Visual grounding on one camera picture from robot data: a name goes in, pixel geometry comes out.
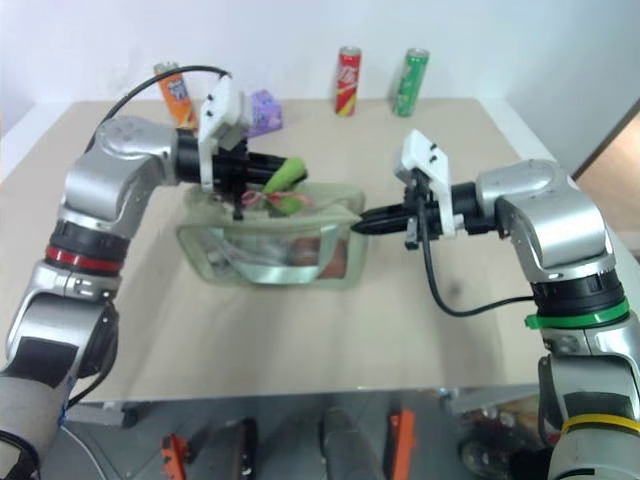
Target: table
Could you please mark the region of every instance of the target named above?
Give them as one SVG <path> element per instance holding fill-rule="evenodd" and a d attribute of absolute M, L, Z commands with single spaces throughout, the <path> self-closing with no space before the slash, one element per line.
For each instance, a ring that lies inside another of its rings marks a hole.
<path fill-rule="evenodd" d="M 2 332 L 43 256 L 65 171 L 109 106 L 74 104 L 0 185 Z M 358 185 L 369 207 L 401 200 L 403 187 L 391 168 L 412 128 L 449 155 L 453 182 L 519 160 L 473 99 L 425 100 L 411 118 L 393 116 L 382 100 L 360 101 L 352 118 L 336 117 L 328 101 L 283 106 L 285 129 L 251 140 L 250 148 L 301 156 L 311 180 Z M 169 121 L 161 102 L 134 102 L 127 112 Z M 428 291 L 420 253 L 406 251 L 401 235 L 372 239 L 362 280 L 350 290 L 205 284 L 175 238 L 184 188 L 153 194 L 116 299 L 119 356 L 90 400 L 537 382 L 545 350 L 523 324 L 533 306 L 469 319 L 443 314 Z M 458 234 L 435 242 L 433 253 L 442 294 L 453 307 L 530 291 L 510 243 L 495 233 Z"/>

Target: floor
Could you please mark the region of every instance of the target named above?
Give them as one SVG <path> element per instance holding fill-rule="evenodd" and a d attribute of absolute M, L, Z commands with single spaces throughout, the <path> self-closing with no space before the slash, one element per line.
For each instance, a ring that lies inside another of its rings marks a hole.
<path fill-rule="evenodd" d="M 289 395 L 218 400 L 193 400 L 141 405 L 141 418 L 130 429 L 68 424 L 95 452 L 107 477 L 158 480 L 163 473 L 161 438 L 170 432 L 197 439 L 202 445 L 189 466 L 190 479 L 223 479 L 225 443 L 218 434 L 230 421 L 253 417 L 258 423 L 258 479 L 326 478 L 320 456 L 318 422 L 330 406 L 342 407 L 357 422 L 382 458 L 393 408 L 410 408 L 416 414 L 417 450 L 411 478 L 471 479 L 460 463 L 457 445 L 461 435 L 453 417 L 446 414 L 431 392 L 360 392 L 325 395 Z M 61 432 L 42 470 L 45 480 L 99 479 L 86 453 Z"/>
<path fill-rule="evenodd" d="M 640 256 L 640 115 L 578 179 L 607 223 Z"/>

